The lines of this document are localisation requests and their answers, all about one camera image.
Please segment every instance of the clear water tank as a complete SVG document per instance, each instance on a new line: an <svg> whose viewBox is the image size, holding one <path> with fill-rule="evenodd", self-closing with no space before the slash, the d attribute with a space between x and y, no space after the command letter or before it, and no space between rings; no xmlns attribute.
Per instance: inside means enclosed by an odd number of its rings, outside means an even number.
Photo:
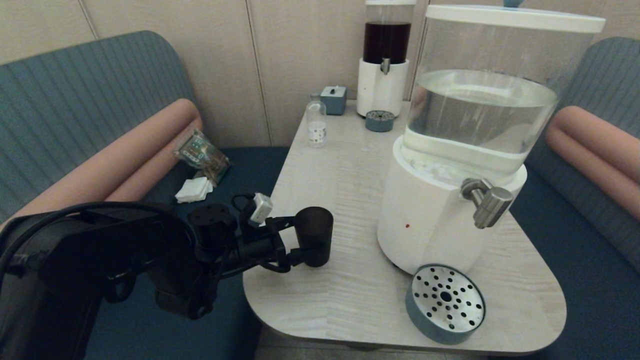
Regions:
<svg viewBox="0 0 640 360"><path fill-rule="evenodd" d="M495 6L430 5L402 154L460 185L508 182L605 20Z"/></svg>

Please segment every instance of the plastic package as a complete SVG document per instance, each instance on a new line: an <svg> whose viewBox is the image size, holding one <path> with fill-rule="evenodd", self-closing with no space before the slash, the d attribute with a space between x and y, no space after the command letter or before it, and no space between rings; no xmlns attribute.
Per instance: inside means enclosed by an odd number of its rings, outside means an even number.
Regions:
<svg viewBox="0 0 640 360"><path fill-rule="evenodd" d="M320 94L311 94L311 101L305 112L309 146L323 147L326 143L326 106L320 101Z"/></svg>
<svg viewBox="0 0 640 360"><path fill-rule="evenodd" d="M231 167L229 158L218 150L199 129L194 129L192 133L181 139L173 153L189 166L200 169L214 187L218 186Z"/></svg>

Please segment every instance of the white lid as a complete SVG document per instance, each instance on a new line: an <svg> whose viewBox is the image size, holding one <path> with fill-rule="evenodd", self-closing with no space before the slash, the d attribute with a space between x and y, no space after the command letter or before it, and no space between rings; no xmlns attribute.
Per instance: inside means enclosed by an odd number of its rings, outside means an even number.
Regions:
<svg viewBox="0 0 640 360"><path fill-rule="evenodd" d="M344 86L326 86L322 93L321 97L343 97L344 92L347 91L347 88Z"/></svg>
<svg viewBox="0 0 640 360"><path fill-rule="evenodd" d="M606 22L601 17L572 13L481 5L429 5L426 17L473 24L593 34L602 32Z"/></svg>
<svg viewBox="0 0 640 360"><path fill-rule="evenodd" d="M366 0L365 5L415 5L416 0Z"/></svg>

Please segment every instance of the perforated metal tray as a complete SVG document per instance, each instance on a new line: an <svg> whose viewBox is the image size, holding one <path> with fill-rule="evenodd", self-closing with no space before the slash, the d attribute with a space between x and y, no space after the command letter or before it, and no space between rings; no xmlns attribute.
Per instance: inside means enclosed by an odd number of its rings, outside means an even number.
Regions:
<svg viewBox="0 0 640 360"><path fill-rule="evenodd" d="M424 265L413 276L405 297L413 324L443 344L465 341L483 322L484 298L463 273L446 265Z"/></svg>

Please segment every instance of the beige wall panel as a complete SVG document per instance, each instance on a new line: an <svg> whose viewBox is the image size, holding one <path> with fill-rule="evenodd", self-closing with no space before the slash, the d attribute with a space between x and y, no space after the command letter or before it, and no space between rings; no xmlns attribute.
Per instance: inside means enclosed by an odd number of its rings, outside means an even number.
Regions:
<svg viewBox="0 0 640 360"><path fill-rule="evenodd" d="M355 98L364 46L364 0L249 0L248 4L273 145L288 146L310 93L326 85L344 85L349 98ZM426 0L418 0L407 54L414 65L425 7ZM405 97L410 88L407 85Z"/></svg>
<svg viewBox="0 0 640 360"><path fill-rule="evenodd" d="M84 0L100 38L151 30L171 43L218 147L268 146L260 81L242 0Z"/></svg>
<svg viewBox="0 0 640 360"><path fill-rule="evenodd" d="M595 41L609 37L640 40L640 0L606 0L600 16L607 19L602 34Z"/></svg>
<svg viewBox="0 0 640 360"><path fill-rule="evenodd" d="M91 40L77 0L0 0L0 63Z"/></svg>

